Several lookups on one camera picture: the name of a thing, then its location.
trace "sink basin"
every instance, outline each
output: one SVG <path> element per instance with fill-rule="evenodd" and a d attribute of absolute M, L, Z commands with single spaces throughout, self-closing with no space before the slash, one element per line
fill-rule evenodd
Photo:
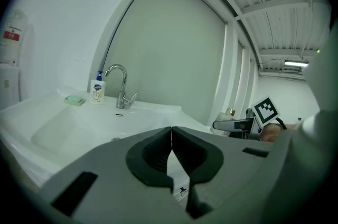
<path fill-rule="evenodd" d="M 58 90 L 0 112 L 2 141 L 38 186 L 86 152 L 113 139 L 166 126 L 209 132 L 179 106 L 137 101 L 129 108 L 118 109 L 113 97 L 105 97 L 103 105 L 88 101 L 80 107 L 66 104 L 64 98 L 74 94 L 89 97 L 86 92 Z"/>

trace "faucet spout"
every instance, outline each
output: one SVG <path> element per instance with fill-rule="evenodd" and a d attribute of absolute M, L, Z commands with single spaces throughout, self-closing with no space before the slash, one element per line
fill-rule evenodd
<path fill-rule="evenodd" d="M 105 72 L 105 77 L 109 76 L 110 72 L 112 72 L 114 69 L 120 69 L 123 73 L 123 80 L 121 85 L 120 92 L 125 92 L 126 89 L 126 83 L 127 83 L 127 70 L 124 66 L 121 64 L 113 64 L 111 67 L 109 67 Z"/>

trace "soap dish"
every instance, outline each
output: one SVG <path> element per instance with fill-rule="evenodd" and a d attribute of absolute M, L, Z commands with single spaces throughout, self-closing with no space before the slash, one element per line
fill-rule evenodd
<path fill-rule="evenodd" d="M 80 97 L 70 95 L 64 99 L 64 102 L 73 106 L 81 106 L 85 102 L 85 100 Z"/>

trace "red label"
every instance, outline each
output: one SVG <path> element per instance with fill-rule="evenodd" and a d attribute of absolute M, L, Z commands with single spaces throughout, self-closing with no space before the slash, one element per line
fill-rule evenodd
<path fill-rule="evenodd" d="M 14 41 L 19 41 L 20 35 L 18 35 L 17 33 L 11 33 L 11 32 L 5 31 L 4 38 L 11 39 Z"/>

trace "ceiling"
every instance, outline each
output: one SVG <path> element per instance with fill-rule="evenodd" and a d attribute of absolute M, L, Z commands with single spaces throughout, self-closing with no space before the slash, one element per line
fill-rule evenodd
<path fill-rule="evenodd" d="M 285 60 L 310 61 L 329 34 L 327 0 L 233 0 L 255 46 L 260 71 L 302 78 L 300 68 L 284 68 Z"/>

